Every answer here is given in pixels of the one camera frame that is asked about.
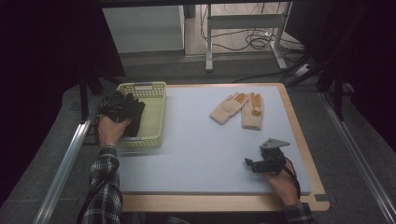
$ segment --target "plastic basket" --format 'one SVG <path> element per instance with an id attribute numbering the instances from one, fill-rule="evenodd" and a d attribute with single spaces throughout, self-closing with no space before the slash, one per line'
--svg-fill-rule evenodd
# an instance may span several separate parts
<path id="1" fill-rule="evenodd" d="M 134 98 L 146 104 L 137 137 L 122 137 L 117 146 L 124 148 L 160 147 L 163 143 L 166 83 L 123 83 L 117 90 L 123 94 L 132 93 Z"/>

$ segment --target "plaid shirt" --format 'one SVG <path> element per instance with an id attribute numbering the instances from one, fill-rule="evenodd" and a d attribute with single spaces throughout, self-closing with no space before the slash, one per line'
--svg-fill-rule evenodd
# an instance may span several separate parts
<path id="1" fill-rule="evenodd" d="M 285 215 L 289 224 L 316 224 L 308 203 L 286 206 Z"/>
<path id="2" fill-rule="evenodd" d="M 100 190 L 94 195 L 84 213 L 82 223 L 120 223 L 122 214 L 122 194 L 115 145 L 104 145 L 99 150 L 96 162 L 90 171 L 90 194 L 108 177 Z"/>

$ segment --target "gray carpet floor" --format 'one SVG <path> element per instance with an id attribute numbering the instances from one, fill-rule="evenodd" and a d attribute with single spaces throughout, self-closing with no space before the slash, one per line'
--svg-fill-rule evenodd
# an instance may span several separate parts
<path id="1" fill-rule="evenodd" d="M 205 71 L 202 57 L 179 56 L 134 62 L 131 55 L 122 61 L 127 77 L 124 81 L 165 81 L 167 84 L 278 82 L 282 77 L 272 55 L 249 57 L 216 56 L 214 71 Z M 315 88 L 317 77 L 309 78 L 288 93 L 300 122 L 304 137 L 317 166 L 331 206 L 328 211 L 315 212 L 319 223 L 372 224 L 388 223 L 375 197 L 368 189 L 341 135 L 332 122 L 326 105 Z M 116 89 L 101 79 L 106 92 Z M 353 134 L 377 178 L 390 198 L 396 201 L 396 155 L 381 136 L 360 115 L 347 97 L 343 100 L 345 124 Z M 80 120 L 79 88 L 64 94 L 63 107 L 35 159 L 0 210 L 0 223 L 32 223 L 64 157 Z M 72 171 L 65 183 L 49 223 L 75 223 L 78 210 L 88 191 L 88 172 L 96 158 L 97 147 L 85 139 Z M 190 223 L 265 223 L 279 214 L 180 214 Z M 148 214 L 148 223 L 163 214 Z"/>

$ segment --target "human arm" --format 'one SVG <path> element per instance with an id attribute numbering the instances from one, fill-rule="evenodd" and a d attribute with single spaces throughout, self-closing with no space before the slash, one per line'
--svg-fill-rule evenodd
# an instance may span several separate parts
<path id="1" fill-rule="evenodd" d="M 107 116 L 99 118 L 99 155 L 90 171 L 90 192 L 82 223 L 120 223 L 122 194 L 118 173 L 116 143 L 129 119 L 116 123 Z"/>
<path id="2" fill-rule="evenodd" d="M 286 167 L 291 171 L 294 170 L 290 161 L 287 161 Z M 309 204 L 301 203 L 297 196 L 297 188 L 286 171 L 282 170 L 279 175 L 263 175 L 267 178 L 274 194 L 285 204 L 285 215 L 289 224 L 317 223 L 312 215 Z"/>

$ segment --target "beige glove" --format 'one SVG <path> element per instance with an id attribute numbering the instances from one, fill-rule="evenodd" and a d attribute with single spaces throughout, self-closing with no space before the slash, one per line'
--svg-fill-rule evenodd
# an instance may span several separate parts
<path id="1" fill-rule="evenodd" d="M 238 112 L 248 101 L 244 93 L 229 95 L 210 113 L 210 117 L 220 124 L 224 124 L 232 115 Z"/>
<path id="2" fill-rule="evenodd" d="M 264 115 L 264 101 L 260 94 L 252 92 L 248 95 L 248 101 L 242 107 L 242 127 L 245 129 L 262 129 L 262 117 Z"/>

